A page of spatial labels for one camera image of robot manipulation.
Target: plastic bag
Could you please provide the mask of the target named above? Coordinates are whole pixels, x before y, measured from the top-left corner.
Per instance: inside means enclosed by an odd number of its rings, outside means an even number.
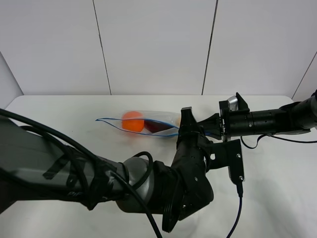
[[[176,136],[181,114],[156,111],[126,111],[118,118],[99,118],[115,128],[140,135]]]

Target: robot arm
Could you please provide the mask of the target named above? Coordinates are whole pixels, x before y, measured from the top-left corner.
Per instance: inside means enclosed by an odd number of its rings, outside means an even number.
[[[125,212],[146,213],[152,225],[150,212],[163,214],[162,229],[171,232],[178,220],[213,200],[206,178],[209,170],[228,167],[241,201],[243,157],[240,140],[230,141],[232,136],[307,133],[317,124],[316,96],[259,112],[250,112],[238,93],[219,105],[220,114],[201,122],[196,122],[191,108],[181,110],[171,166],[154,162],[147,152],[124,163],[107,160],[60,132],[0,109],[0,213],[17,200],[80,202],[89,210],[114,200]],[[18,127],[8,118],[31,126]],[[223,142],[212,143],[207,136]]]

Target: orange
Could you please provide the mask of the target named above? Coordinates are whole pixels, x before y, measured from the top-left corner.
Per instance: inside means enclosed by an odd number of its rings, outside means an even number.
[[[144,120],[135,119],[135,118],[142,118],[142,117],[143,117],[142,113],[136,112],[136,111],[125,113],[122,116],[122,119],[131,119],[131,120],[123,120],[122,129],[133,131],[133,132],[141,132],[144,128]]]

